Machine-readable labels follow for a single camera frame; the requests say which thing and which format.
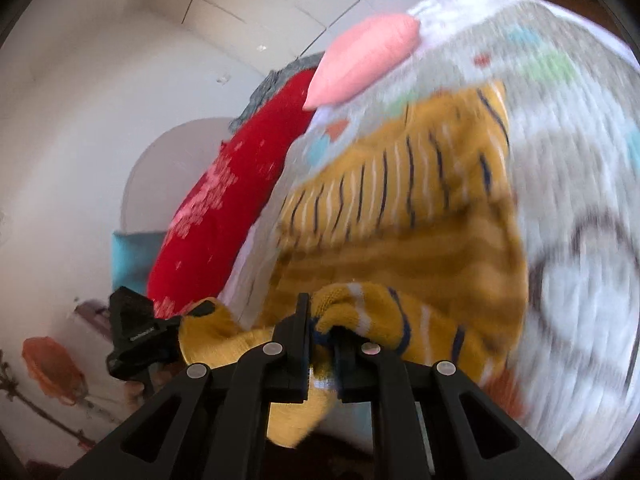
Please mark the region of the yellow striped knit sweater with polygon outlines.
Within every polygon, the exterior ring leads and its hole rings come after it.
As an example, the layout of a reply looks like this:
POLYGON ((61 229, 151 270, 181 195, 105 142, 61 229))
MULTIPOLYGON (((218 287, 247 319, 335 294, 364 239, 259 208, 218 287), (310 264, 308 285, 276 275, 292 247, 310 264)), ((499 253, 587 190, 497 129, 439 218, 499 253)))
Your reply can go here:
POLYGON ((279 255, 255 324, 217 304, 187 316, 189 364, 222 367, 267 342, 303 292, 317 353, 308 399, 275 406, 269 439, 292 448, 334 409, 328 337, 344 328, 404 360, 498 379, 521 337, 527 264, 506 171, 499 81, 408 105, 286 196, 279 255))

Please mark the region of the teal cushion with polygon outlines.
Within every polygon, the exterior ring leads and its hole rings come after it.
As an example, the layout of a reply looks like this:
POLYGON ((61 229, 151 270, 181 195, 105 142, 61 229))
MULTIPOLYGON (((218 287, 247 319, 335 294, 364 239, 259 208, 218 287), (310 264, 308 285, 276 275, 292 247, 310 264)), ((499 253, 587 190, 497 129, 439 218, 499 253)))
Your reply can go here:
POLYGON ((112 289, 127 287, 145 296, 164 238, 165 232, 114 232, 111 239, 112 289))

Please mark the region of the red floral quilt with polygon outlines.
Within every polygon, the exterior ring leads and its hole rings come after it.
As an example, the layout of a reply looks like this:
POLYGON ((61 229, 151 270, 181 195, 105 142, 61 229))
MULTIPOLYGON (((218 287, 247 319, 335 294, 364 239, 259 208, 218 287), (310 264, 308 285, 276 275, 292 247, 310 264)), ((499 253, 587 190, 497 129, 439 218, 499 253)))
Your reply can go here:
POLYGON ((172 217, 146 288, 157 318, 183 315, 224 289, 288 149, 311 121, 303 106, 313 76, 302 70, 244 122, 172 217))

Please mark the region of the white arched headboard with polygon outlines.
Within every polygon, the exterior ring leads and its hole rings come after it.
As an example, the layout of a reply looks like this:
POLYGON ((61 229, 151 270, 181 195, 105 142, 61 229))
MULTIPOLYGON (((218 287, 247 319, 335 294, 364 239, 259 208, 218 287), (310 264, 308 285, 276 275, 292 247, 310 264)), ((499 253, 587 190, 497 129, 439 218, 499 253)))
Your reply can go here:
POLYGON ((131 169, 119 229, 164 232, 191 188, 231 138, 229 117, 192 120, 159 136, 131 169))

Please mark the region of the grey checked cloth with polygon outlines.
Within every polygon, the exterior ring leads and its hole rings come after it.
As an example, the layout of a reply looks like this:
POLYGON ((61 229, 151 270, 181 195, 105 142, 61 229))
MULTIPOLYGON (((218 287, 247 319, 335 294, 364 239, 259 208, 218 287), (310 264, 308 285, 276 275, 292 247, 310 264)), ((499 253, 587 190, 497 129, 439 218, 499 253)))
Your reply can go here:
POLYGON ((324 52, 305 55, 296 58, 280 70, 270 70, 267 77, 250 95, 247 106, 237 118, 229 124, 229 131, 235 134, 258 110, 260 110, 271 98, 273 98, 295 75, 304 70, 314 70, 320 64, 324 52))

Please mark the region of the patchwork heart bedspread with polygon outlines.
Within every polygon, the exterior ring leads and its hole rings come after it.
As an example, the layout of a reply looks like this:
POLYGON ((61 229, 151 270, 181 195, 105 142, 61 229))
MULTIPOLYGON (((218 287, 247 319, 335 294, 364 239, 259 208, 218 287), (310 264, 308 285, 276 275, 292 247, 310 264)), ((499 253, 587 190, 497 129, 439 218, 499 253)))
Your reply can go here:
POLYGON ((294 185, 406 103, 499 79, 530 277, 510 361, 522 426, 573 477, 610 476, 638 442, 638 62, 603 27, 544 0, 423 0, 411 14, 419 50, 349 102, 321 107, 291 146, 221 299, 241 325, 256 318, 294 185))

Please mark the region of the pink pillow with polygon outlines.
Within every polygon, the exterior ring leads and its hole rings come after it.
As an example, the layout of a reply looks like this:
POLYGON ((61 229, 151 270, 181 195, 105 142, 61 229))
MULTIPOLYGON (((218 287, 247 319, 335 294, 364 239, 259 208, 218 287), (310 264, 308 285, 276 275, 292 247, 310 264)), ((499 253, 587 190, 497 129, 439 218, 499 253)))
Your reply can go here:
POLYGON ((308 87, 305 110, 344 103, 419 47, 420 22, 407 13, 366 18, 326 49, 308 87))

